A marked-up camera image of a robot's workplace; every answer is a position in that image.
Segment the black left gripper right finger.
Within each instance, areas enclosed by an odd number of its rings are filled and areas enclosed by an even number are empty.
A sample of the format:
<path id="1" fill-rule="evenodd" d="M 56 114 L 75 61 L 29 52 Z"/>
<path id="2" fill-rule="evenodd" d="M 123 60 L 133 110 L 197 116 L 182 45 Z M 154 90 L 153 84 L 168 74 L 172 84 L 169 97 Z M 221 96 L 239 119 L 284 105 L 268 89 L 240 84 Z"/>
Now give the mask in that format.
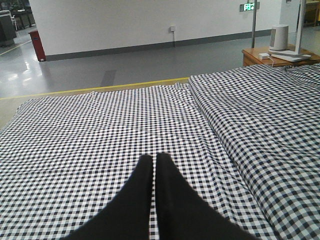
<path id="1" fill-rule="evenodd" d="M 253 238 L 211 208 L 183 178 L 167 153 L 156 156 L 155 203 L 162 240 Z"/>

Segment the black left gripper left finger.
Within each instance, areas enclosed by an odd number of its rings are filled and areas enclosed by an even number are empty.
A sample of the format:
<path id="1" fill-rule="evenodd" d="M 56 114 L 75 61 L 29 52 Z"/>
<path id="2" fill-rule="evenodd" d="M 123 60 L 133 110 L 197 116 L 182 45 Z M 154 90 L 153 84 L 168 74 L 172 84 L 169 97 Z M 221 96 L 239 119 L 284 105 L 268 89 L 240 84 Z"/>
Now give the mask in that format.
<path id="1" fill-rule="evenodd" d="M 141 155 L 128 181 L 91 220 L 65 240 L 148 240 L 153 160 Z"/>

